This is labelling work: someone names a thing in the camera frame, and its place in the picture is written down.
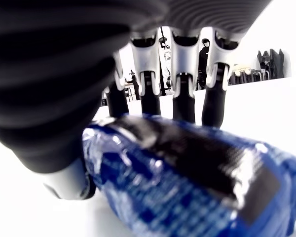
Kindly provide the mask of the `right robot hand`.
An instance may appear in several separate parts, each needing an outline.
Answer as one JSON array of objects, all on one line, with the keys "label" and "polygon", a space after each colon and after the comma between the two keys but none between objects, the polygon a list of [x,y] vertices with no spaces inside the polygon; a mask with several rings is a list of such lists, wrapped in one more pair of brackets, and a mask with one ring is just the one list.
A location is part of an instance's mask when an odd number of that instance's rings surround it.
[{"label": "right robot hand", "polygon": [[267,0],[0,0],[0,142],[59,199],[95,193],[82,132],[114,81],[114,53],[169,26],[241,38]]}]

